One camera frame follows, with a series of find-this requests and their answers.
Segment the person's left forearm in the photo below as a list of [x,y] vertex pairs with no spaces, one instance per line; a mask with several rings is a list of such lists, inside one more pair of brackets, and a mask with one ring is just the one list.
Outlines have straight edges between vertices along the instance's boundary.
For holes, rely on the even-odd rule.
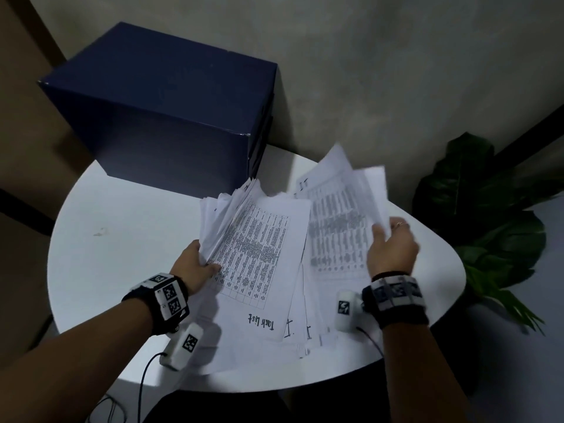
[[152,334],[128,299],[0,370],[0,423],[81,423]]

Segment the black left wristband with markers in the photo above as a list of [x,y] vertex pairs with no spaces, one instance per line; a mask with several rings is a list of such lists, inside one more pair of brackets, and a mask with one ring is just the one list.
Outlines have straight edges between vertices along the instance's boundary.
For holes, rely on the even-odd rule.
[[188,290],[180,277],[161,272],[135,285],[121,301],[142,301],[151,314],[151,335],[163,335],[176,332],[187,318],[188,298]]

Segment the person's left hand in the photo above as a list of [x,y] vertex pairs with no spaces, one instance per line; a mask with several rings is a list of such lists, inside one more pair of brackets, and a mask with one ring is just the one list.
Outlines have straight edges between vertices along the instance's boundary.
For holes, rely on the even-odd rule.
[[181,279],[187,288],[190,296],[198,293],[204,286],[205,282],[200,279],[200,266],[209,264],[207,262],[200,262],[200,241],[192,241],[187,248],[185,248],[181,255],[174,262],[169,273]]

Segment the person's right forearm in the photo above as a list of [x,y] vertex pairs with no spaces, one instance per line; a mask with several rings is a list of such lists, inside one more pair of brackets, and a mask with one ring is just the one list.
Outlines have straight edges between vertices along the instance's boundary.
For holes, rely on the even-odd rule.
[[382,331],[392,423],[470,423],[470,403],[426,325]]

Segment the large dark blue box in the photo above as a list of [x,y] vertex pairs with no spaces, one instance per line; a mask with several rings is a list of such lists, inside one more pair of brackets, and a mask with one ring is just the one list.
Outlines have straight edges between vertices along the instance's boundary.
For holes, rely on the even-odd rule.
[[107,175],[204,198],[257,176],[277,73],[119,22],[38,84]]

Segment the pile of printed papers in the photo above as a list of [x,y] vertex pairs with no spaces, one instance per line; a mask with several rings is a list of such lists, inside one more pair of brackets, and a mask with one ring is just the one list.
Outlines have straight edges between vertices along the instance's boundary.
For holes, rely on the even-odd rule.
[[[301,191],[343,174],[354,180],[354,172],[341,145],[335,144],[328,154],[309,172],[301,176],[290,196],[301,199]],[[310,264],[308,231],[305,250],[298,272],[283,339],[261,340],[233,331],[225,334],[215,323],[195,320],[204,325],[205,336],[195,363],[190,366],[202,375],[235,370],[252,364],[292,362],[311,354],[314,348],[332,347],[336,339],[335,314],[337,293],[342,290],[360,292],[368,284],[368,275],[360,282],[316,281]]]

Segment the black right wristband with markers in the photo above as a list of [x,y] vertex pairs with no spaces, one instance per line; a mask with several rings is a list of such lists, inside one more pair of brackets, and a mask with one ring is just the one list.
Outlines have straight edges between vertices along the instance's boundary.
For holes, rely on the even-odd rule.
[[403,271],[386,271],[372,277],[361,293],[363,309],[383,330],[393,324],[429,326],[427,305],[417,280]]

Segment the printed paper sheet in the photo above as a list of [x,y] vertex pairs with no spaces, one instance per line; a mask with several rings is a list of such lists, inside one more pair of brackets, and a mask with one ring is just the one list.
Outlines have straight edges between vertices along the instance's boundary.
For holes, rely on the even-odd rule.
[[355,170],[301,191],[312,201],[308,227],[310,264],[316,281],[360,282],[368,275],[366,257],[373,242],[372,226],[390,235],[385,170]]

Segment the green leafy plant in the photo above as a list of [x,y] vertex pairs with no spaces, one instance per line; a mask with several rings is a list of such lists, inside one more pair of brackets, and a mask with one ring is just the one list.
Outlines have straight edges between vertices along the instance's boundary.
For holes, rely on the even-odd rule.
[[492,301],[521,326],[543,333],[545,322],[509,287],[534,274],[546,246],[545,226],[530,207],[561,192],[564,174],[517,179],[514,169],[497,169],[489,140],[465,132],[420,180],[412,214],[460,257],[466,286],[459,301]]

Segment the person's right hand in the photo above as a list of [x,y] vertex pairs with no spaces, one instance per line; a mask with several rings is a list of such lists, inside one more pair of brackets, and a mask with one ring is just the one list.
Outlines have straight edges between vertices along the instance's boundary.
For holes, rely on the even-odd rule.
[[407,221],[390,217],[391,235],[381,249],[370,249],[367,253],[367,268],[370,278],[385,272],[412,274],[419,244]]

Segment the black wristband with markers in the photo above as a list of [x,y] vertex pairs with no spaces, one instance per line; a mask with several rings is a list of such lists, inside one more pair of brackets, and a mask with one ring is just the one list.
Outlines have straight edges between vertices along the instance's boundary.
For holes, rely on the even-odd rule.
[[383,330],[393,324],[429,326],[427,305],[417,280],[403,271],[386,271],[372,277],[361,293],[363,309]]
[[142,301],[151,314],[151,335],[163,335],[176,332],[187,318],[188,298],[188,290],[180,277],[161,272],[135,285],[121,301]]

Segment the bundle of printed sheets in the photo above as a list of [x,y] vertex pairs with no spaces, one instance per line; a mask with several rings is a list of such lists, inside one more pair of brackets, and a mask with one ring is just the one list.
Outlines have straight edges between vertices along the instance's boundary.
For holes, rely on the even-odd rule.
[[268,196],[259,179],[200,200],[200,255],[221,269],[204,286],[196,316],[225,334],[283,339],[313,203]]

